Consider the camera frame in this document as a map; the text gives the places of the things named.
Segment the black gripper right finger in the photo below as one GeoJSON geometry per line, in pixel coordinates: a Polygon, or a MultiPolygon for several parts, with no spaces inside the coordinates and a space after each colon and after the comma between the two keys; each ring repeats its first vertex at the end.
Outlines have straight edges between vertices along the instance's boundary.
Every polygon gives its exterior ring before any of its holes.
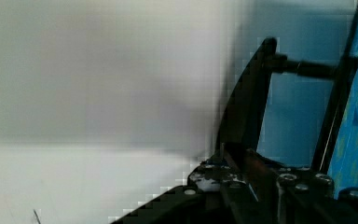
{"type": "Polygon", "coordinates": [[[278,206],[276,180],[279,170],[285,169],[286,166],[248,148],[245,150],[244,168],[246,178],[257,199],[264,203],[269,211],[276,212],[278,206]]]}

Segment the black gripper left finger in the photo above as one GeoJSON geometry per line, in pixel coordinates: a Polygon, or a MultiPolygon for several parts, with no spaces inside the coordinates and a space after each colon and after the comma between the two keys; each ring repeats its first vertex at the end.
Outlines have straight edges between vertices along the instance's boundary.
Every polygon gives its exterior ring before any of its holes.
{"type": "Polygon", "coordinates": [[[211,158],[202,161],[187,177],[187,184],[204,192],[217,192],[226,183],[245,184],[242,174],[228,164],[230,143],[221,143],[211,158]]]}

